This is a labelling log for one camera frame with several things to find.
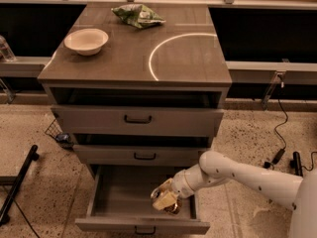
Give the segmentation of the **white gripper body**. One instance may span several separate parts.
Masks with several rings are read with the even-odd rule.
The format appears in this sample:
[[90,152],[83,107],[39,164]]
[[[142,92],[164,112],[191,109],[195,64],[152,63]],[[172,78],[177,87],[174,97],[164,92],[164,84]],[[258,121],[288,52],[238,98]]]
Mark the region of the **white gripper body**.
[[194,194],[194,190],[186,180],[185,170],[180,171],[172,178],[171,187],[179,198],[188,198]]

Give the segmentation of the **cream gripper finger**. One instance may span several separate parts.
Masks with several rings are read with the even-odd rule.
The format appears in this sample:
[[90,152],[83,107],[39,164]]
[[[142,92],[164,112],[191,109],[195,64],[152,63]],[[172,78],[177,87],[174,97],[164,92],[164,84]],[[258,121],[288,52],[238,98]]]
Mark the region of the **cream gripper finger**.
[[175,211],[177,207],[177,196],[170,191],[154,191],[152,193],[152,204],[156,210]]
[[159,190],[171,190],[171,185],[172,185],[173,179],[169,178],[167,179],[165,182],[163,182],[162,184],[160,184],[158,186]]

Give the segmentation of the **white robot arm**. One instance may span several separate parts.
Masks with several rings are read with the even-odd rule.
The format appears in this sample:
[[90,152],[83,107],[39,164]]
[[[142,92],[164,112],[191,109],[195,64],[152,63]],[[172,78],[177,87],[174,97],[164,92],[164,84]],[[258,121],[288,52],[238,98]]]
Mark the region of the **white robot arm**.
[[207,151],[199,163],[155,188],[153,208],[175,214],[182,199],[233,179],[292,211],[289,238],[317,238],[317,170],[305,177],[238,163]]

